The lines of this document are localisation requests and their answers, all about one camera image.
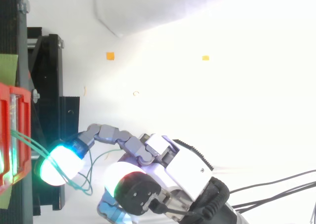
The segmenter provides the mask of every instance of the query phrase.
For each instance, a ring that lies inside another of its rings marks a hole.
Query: black metal frame
[[[20,0],[0,0],[0,54],[18,55],[16,85],[29,89],[26,15]],[[32,224],[32,175],[12,187],[7,210],[0,209],[0,224]]]
[[[28,60],[26,14],[18,11],[18,3],[20,0],[0,0],[0,54],[18,55],[16,86],[30,91],[36,88],[40,93],[39,101],[32,103],[32,138],[47,146],[78,132],[79,97],[62,96],[58,35],[38,36]],[[40,28],[30,29],[29,35],[39,32]],[[9,208],[0,209],[0,224],[32,224],[33,214],[40,215],[40,205],[49,204],[53,210],[63,208],[64,186],[49,186],[32,171],[13,185]]]
[[[79,97],[63,97],[62,50],[56,34],[41,35],[41,28],[28,28],[28,37],[37,38],[29,49],[29,70],[40,99],[32,106],[32,137],[47,149],[55,141],[76,134],[79,126]],[[40,215],[41,205],[61,210],[65,205],[65,186],[45,183],[32,171],[33,215]]]

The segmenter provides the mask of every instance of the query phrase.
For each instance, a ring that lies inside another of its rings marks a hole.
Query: screw
[[[185,205],[185,204],[183,204],[181,207],[185,210],[188,210],[190,208],[189,205]]]
[[[61,40],[61,39],[58,40],[58,48],[59,49],[64,49],[65,48],[64,40]]]
[[[18,10],[23,14],[29,13],[31,10],[30,2],[28,0],[20,0]]]
[[[38,93],[38,91],[36,89],[34,89],[32,91],[32,100],[33,100],[33,102],[36,104],[38,102],[39,98],[40,98],[40,94]]]

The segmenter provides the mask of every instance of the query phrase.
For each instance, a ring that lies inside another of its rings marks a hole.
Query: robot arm
[[[193,147],[167,136],[140,139],[109,125],[92,124],[73,146],[84,156],[94,141],[126,152],[105,171],[98,213],[111,223],[133,223],[151,209],[181,224],[247,224],[228,204],[229,190],[212,177],[213,167]]]

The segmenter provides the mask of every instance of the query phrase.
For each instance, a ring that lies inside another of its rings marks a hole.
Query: orange sticker
[[[114,52],[107,52],[107,60],[114,60]]]

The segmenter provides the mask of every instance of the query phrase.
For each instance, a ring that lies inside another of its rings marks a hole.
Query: gear teeth
[[[179,145],[193,151],[196,155],[198,155],[202,160],[203,162],[208,166],[208,168],[213,171],[214,170],[214,167],[204,158],[204,156],[202,155],[202,153],[200,153],[195,147],[193,146],[190,146],[184,142],[182,142],[181,140],[179,139],[175,139],[174,140],[176,143],[178,143]]]

